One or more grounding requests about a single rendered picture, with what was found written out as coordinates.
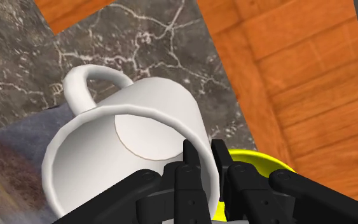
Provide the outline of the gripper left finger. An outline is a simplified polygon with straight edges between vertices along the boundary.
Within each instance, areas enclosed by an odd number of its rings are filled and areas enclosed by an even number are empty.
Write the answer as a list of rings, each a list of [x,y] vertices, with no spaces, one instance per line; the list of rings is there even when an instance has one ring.
[[[183,159],[165,165],[163,174],[136,171],[53,224],[211,224],[200,160],[189,140]]]

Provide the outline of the white mug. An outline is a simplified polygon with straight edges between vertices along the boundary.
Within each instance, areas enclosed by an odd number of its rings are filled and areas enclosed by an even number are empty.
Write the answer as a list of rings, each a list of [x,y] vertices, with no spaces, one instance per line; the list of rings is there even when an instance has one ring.
[[[162,172],[183,158],[189,140],[200,157],[209,211],[220,197],[219,174],[198,104],[167,78],[138,81],[110,67],[72,68],[63,80],[74,118],[55,134],[42,163],[42,185],[62,217],[139,169]]]

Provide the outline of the yellow bowl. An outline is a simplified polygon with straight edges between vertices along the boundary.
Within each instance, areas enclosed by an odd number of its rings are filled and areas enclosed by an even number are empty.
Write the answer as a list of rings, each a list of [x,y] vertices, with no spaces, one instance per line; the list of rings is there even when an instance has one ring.
[[[286,169],[294,172],[294,170],[287,164],[265,153],[243,149],[229,149],[229,153],[233,161],[241,161],[252,164],[258,170],[260,175],[263,176],[262,180],[266,184],[268,184],[268,177],[270,173],[275,170]],[[295,198],[279,192],[273,193],[286,215],[292,218]],[[215,216],[212,220],[212,224],[249,224],[249,222],[247,219],[239,221],[227,221],[224,214],[224,202],[220,201],[217,206]]]

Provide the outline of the grey brown flat slab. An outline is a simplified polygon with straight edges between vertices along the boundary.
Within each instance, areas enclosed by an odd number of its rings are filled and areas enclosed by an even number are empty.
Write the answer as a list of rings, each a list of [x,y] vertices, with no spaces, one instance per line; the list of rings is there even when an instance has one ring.
[[[73,118],[67,104],[0,128],[0,224],[52,224],[57,217],[41,186],[46,147]]]

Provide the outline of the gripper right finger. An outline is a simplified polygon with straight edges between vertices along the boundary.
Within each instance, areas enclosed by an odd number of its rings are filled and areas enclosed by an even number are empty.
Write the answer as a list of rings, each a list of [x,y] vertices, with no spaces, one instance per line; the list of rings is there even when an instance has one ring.
[[[358,201],[293,171],[262,177],[254,165],[232,160],[221,139],[211,143],[228,221],[249,224],[358,224]]]

